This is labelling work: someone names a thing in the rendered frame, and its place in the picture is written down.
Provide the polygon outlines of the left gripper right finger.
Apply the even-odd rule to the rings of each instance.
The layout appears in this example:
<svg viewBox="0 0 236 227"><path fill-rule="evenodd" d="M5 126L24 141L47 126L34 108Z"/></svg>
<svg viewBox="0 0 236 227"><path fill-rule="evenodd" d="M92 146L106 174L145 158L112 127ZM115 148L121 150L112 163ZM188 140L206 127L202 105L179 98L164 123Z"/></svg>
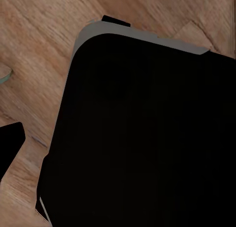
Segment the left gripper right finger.
<svg viewBox="0 0 236 227"><path fill-rule="evenodd" d="M236 124L225 122L220 139L236 161Z"/></svg>

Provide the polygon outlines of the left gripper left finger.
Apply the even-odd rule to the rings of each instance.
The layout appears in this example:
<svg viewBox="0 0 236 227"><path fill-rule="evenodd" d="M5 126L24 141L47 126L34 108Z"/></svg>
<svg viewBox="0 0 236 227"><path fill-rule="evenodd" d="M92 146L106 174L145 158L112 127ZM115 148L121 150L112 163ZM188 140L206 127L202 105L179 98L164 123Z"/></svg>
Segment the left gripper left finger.
<svg viewBox="0 0 236 227"><path fill-rule="evenodd" d="M0 181L26 140L22 122L0 127Z"/></svg>

